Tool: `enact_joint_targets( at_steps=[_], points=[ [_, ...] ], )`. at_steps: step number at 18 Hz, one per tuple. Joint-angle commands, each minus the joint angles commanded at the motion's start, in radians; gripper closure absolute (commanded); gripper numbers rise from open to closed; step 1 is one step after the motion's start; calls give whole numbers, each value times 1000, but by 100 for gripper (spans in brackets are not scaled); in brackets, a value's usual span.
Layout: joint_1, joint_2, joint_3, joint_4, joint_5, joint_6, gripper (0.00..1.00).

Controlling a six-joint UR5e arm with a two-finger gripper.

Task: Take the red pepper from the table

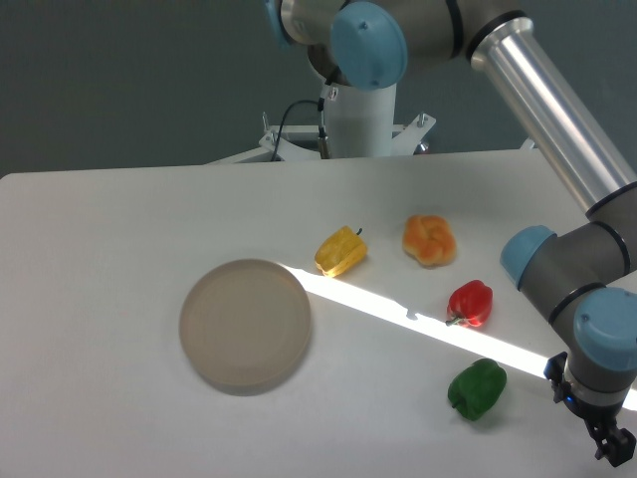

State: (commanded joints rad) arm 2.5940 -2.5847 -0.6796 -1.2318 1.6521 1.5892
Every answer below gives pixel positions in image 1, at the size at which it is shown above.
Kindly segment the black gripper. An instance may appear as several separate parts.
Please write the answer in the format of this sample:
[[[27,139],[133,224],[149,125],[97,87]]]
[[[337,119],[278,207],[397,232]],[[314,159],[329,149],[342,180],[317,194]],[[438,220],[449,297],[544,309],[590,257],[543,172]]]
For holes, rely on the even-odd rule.
[[[616,417],[627,396],[628,389],[604,393],[585,387],[570,372],[567,352],[550,358],[543,374],[550,382],[553,401],[563,403],[575,416],[584,421],[589,436],[597,446],[595,458],[605,458],[618,467],[634,456],[636,437],[626,428],[618,428]]]

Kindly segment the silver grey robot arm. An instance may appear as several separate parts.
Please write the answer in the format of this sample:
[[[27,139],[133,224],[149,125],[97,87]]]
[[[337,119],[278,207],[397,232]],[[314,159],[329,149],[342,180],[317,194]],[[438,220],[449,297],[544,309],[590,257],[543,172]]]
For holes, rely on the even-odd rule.
[[[510,280],[565,343],[544,369],[553,398],[581,418],[598,458],[636,449],[616,417],[636,378],[636,175],[536,42],[515,1],[269,1],[278,41],[307,47],[328,84],[373,92],[410,66],[465,57],[504,98],[587,217],[558,236],[527,228],[504,247]]]

